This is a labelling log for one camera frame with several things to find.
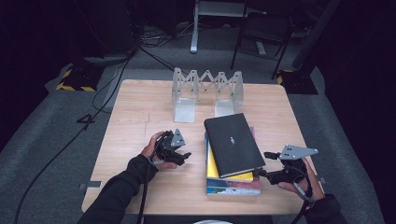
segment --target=stack of books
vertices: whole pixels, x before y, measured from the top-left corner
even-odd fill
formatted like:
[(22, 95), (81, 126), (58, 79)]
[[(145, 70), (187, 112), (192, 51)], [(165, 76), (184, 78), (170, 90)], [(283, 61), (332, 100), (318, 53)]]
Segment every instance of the stack of books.
[(205, 129), (206, 193), (260, 194), (260, 178), (253, 171), (265, 163), (243, 114), (207, 119)]

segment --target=white paper stand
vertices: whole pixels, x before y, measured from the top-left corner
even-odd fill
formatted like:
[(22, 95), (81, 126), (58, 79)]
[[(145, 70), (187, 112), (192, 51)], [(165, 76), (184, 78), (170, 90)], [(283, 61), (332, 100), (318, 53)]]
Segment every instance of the white paper stand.
[(216, 88), (215, 117), (235, 114), (244, 100), (244, 88), (241, 72), (235, 72), (227, 79), (223, 72), (213, 77), (206, 70), (201, 77), (196, 70), (191, 70), (184, 77), (180, 68), (175, 68), (172, 86), (172, 103), (175, 122), (194, 122), (195, 105), (199, 91)]

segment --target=black cable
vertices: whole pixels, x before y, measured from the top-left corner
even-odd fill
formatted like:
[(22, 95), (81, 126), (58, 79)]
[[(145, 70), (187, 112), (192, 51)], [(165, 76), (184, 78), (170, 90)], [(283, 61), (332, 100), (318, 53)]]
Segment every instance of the black cable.
[[(144, 46), (146, 48), (156, 48), (156, 47), (162, 47), (164, 45), (166, 45), (167, 43), (173, 41), (173, 40), (179, 40), (184, 38), (186, 35), (192, 35), (192, 33), (190, 34), (185, 34), (183, 35), (183, 33), (187, 30), (190, 30), (193, 28), (194, 23), (189, 24), (187, 27), (185, 27), (184, 29), (182, 29), (181, 31), (177, 31), (178, 34), (176, 36), (170, 36), (170, 35), (157, 35), (157, 32), (154, 31), (146, 31), (145, 33), (149, 33), (149, 36), (143, 35), (143, 37), (140, 40), (140, 45)], [(154, 44), (150, 44), (148, 43), (147, 39), (157, 39), (157, 43)]]
[(163, 135), (160, 137), (159, 140), (157, 140), (157, 143), (155, 144), (154, 150), (151, 153), (151, 156), (148, 158), (149, 164), (146, 169), (146, 178), (145, 178), (145, 183), (143, 186), (143, 195), (142, 195), (142, 202), (140, 203), (140, 209), (139, 209), (139, 215), (137, 216), (137, 221), (136, 224), (141, 224), (142, 222), (142, 217), (143, 217), (143, 212), (145, 210), (145, 203), (146, 203), (146, 197), (148, 194), (148, 187), (149, 187), (149, 173), (151, 170), (151, 162), (154, 161), (154, 156), (156, 155), (157, 152), (157, 147), (160, 145), (158, 142), (160, 142), (163, 139)]
[(84, 15), (84, 12), (82, 11), (81, 7), (78, 5), (78, 3), (76, 2), (76, 0), (73, 0), (73, 3), (76, 5), (78, 12), (81, 14), (82, 18), (84, 19), (85, 23), (88, 25), (88, 27), (90, 28), (93, 36), (95, 37), (95, 39), (107, 50), (113, 52), (113, 53), (118, 53), (118, 54), (130, 54), (131, 51), (134, 49), (134, 47), (131, 50), (126, 50), (126, 51), (117, 51), (114, 50), (110, 47), (108, 47), (96, 34), (96, 32), (93, 30), (91, 24), (88, 22), (87, 17)]
[[(301, 171), (301, 170), (299, 170), (299, 169), (297, 169), (295, 167), (292, 167), (292, 166), (289, 166), (288, 168), (301, 173), (302, 176), (305, 177), (306, 182), (308, 183), (308, 188), (306, 190), (305, 196), (308, 197), (308, 198), (312, 197), (312, 193), (313, 193), (312, 192), (312, 185), (311, 185), (311, 181), (309, 180), (308, 174), (306, 174), (303, 171)], [(304, 199), (304, 202), (303, 202), (303, 205), (302, 205), (302, 207), (300, 209), (300, 212), (297, 214), (297, 216), (294, 218), (294, 220), (291, 222), (291, 224), (296, 224), (300, 220), (300, 218), (303, 216), (304, 211), (305, 211), (306, 207), (308, 206), (308, 204), (309, 204), (309, 201), (307, 199)]]
[(165, 67), (167, 67), (169, 70), (171, 70), (171, 71), (175, 71), (175, 66), (174, 65), (172, 65), (171, 63), (169, 63), (169, 62), (167, 62), (167, 61), (165, 61), (164, 59), (162, 59), (161, 57), (159, 57), (159, 56), (157, 56), (157, 55), (154, 55), (154, 54), (152, 54), (152, 53), (150, 53), (150, 52), (148, 52), (148, 51), (146, 51), (145, 49), (143, 49), (142, 47), (139, 47), (141, 50), (143, 50), (143, 52), (145, 52), (145, 53), (147, 53), (147, 55), (148, 56), (150, 56), (151, 58), (153, 58), (153, 59), (155, 59), (157, 62), (159, 62), (159, 63), (161, 63), (162, 65), (164, 65)]
[[(122, 67), (121, 73), (120, 73), (120, 77), (119, 80), (117, 82), (116, 87), (120, 84), (120, 80), (123, 74), (123, 71), (125, 70), (126, 64), (132, 59), (133, 54), (131, 55), (131, 57), (128, 59), (128, 61), (124, 64), (124, 66)], [(28, 188), (26, 189), (26, 191), (23, 193), (20, 203), (18, 204), (18, 208), (17, 211), (15, 213), (15, 219), (14, 219), (14, 224), (18, 223), (18, 218), (19, 218), (19, 214), (21, 212), (21, 207), (23, 204), (23, 201), (27, 195), (27, 193), (29, 192), (29, 190), (32, 188), (33, 184), (37, 181), (37, 179), (44, 173), (44, 171), (52, 164), (52, 162), (58, 158), (59, 155), (61, 155), (76, 139), (77, 137), (84, 131), (87, 129), (88, 125), (91, 123), (91, 121), (93, 121), (93, 119), (95, 119), (98, 114), (101, 112), (101, 110), (108, 104), (108, 102), (110, 101), (111, 97), (114, 95), (115, 91), (117, 88), (115, 88), (113, 90), (113, 92), (111, 93), (110, 97), (106, 100), (106, 102), (102, 105), (101, 109), (98, 110), (88, 121), (87, 123), (84, 125), (84, 127), (82, 127), (77, 133), (76, 135), (54, 156), (52, 157), (52, 159), (47, 162), (47, 164), (40, 170), (40, 172), (35, 176), (35, 178), (33, 179), (33, 181), (29, 184)]]
[(103, 60), (103, 61), (99, 61), (99, 62), (90, 61), (89, 63), (95, 67), (108, 67), (111, 65), (119, 64), (119, 63), (125, 63), (129, 59), (129, 57), (131, 57), (131, 54), (127, 54), (127, 55), (125, 55), (125, 57), (120, 58), (120, 59)]
[(102, 90), (104, 90), (106, 86), (110, 85), (110, 83), (111, 83), (114, 79), (116, 79), (116, 77), (119, 75), (119, 70), (120, 70), (121, 67), (122, 67), (122, 64), (120, 64), (119, 68), (117, 68), (116, 75), (115, 75), (113, 78), (111, 78), (111, 79), (107, 82), (107, 84), (106, 84), (102, 89), (100, 89), (99, 92), (97, 92), (97, 93), (93, 96), (93, 99), (92, 99), (92, 106), (93, 106), (93, 108), (95, 108), (96, 110), (99, 110), (99, 111), (104, 112), (104, 113), (107, 113), (107, 114), (111, 114), (111, 112), (108, 112), (108, 111), (105, 111), (105, 110), (103, 110), (103, 109), (101, 109), (101, 108), (99, 108), (99, 107), (96, 107), (96, 105), (94, 104), (94, 101), (95, 101), (96, 97), (99, 95), (99, 93), (100, 93)]

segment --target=person's arm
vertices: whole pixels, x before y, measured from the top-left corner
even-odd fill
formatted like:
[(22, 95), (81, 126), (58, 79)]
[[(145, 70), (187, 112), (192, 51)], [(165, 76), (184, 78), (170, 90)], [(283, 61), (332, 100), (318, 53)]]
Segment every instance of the person's arm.
[[(341, 213), (340, 203), (335, 199), (334, 195), (323, 193), (323, 190), (318, 182), (318, 178), (316, 177), (314, 171), (312, 170), (311, 166), (309, 165), (309, 162), (305, 158), (303, 158), (303, 161), (305, 163), (306, 171), (308, 173), (308, 177), (309, 177), (311, 187), (312, 187), (313, 198), (315, 200), (314, 206), (306, 209), (304, 212), (306, 222), (308, 224), (311, 224), (311, 223), (323, 223), (323, 224), (326, 224), (326, 223), (329, 223), (329, 224), (330, 223), (337, 223), (337, 224), (347, 223), (343, 214)], [(307, 190), (307, 188), (308, 188), (308, 183), (306, 182), (306, 179), (300, 181), (299, 185), (303, 190)], [(304, 199), (300, 195), (298, 190), (291, 183), (280, 182), (278, 184), (278, 186), (281, 189), (285, 189), (285, 190), (294, 192), (297, 195), (299, 195), (302, 199)]]
[(121, 223), (126, 207), (139, 192), (140, 185), (145, 182), (147, 171), (149, 171), (148, 181), (150, 181), (159, 170), (177, 168), (171, 162), (165, 162), (156, 167), (149, 162), (148, 157), (154, 150), (157, 139), (162, 134), (154, 134), (142, 153), (128, 162), (126, 170), (107, 181), (97, 199), (78, 223)]

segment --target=black sleeve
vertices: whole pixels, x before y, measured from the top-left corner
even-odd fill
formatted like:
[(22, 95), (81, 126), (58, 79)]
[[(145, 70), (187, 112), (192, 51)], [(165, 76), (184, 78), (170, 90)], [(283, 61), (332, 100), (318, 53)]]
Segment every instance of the black sleeve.
[(143, 155), (131, 159), (125, 171), (107, 181), (78, 223), (121, 223), (125, 209), (139, 192), (140, 185), (147, 178), (150, 181), (157, 172), (158, 169)]
[(326, 194), (326, 198), (315, 202), (314, 207), (309, 208), (304, 213), (306, 222), (311, 223), (347, 223), (341, 213), (341, 205), (334, 195)]

